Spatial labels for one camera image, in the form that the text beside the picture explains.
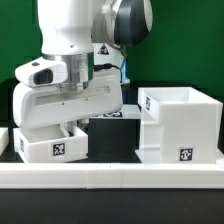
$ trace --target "green background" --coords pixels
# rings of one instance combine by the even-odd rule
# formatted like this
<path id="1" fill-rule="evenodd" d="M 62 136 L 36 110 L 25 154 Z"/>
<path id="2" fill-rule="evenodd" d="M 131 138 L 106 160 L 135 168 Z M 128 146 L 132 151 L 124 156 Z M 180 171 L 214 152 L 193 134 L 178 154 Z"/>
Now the green background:
<path id="1" fill-rule="evenodd" d="M 128 48 L 133 81 L 188 82 L 224 101 L 224 0 L 151 0 L 150 35 Z M 0 82 L 40 56 L 36 0 L 0 1 Z"/>

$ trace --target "white platform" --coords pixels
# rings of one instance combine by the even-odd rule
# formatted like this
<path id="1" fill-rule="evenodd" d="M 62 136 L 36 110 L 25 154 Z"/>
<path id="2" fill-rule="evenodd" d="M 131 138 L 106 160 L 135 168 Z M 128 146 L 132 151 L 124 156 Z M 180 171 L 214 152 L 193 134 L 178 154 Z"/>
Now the white platform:
<path id="1" fill-rule="evenodd" d="M 224 160 L 183 164 L 0 164 L 0 188 L 224 188 Z"/>

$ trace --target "open box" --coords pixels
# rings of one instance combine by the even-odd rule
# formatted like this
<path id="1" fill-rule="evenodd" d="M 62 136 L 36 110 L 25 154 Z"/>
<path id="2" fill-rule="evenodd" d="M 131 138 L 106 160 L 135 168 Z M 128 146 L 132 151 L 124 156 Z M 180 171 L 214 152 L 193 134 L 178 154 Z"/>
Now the open box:
<path id="1" fill-rule="evenodd" d="M 190 87 L 140 88 L 143 163 L 216 163 L 222 103 Z"/>
<path id="2" fill-rule="evenodd" d="M 77 127 L 67 137 L 60 125 L 24 131 L 14 129 L 15 151 L 24 162 L 63 163 L 85 159 L 88 152 L 88 137 Z"/>

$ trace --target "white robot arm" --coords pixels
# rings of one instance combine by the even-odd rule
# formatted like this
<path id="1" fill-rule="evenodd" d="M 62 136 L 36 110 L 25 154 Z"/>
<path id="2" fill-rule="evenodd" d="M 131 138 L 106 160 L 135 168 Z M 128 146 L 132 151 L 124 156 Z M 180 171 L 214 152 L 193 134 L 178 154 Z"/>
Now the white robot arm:
<path id="1" fill-rule="evenodd" d="M 64 123 L 120 110 L 120 70 L 94 72 L 93 42 L 112 47 L 138 44 L 151 29 L 151 4 L 149 0 L 37 1 L 42 57 L 16 69 L 21 83 L 14 91 L 14 120 L 21 135 L 60 125 L 67 136 Z"/>

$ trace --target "black cable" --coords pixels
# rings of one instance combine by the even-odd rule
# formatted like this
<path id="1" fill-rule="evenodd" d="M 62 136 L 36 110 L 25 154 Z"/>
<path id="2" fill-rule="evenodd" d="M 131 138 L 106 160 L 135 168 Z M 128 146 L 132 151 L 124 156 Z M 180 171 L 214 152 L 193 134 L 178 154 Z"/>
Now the black cable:
<path id="1" fill-rule="evenodd" d="M 111 63 L 106 63 L 106 64 L 101 64 L 101 65 L 94 65 L 94 72 L 98 72 L 101 70 L 108 70 L 111 68 L 116 68 L 116 69 L 120 70 L 120 68 L 118 66 L 112 65 Z"/>

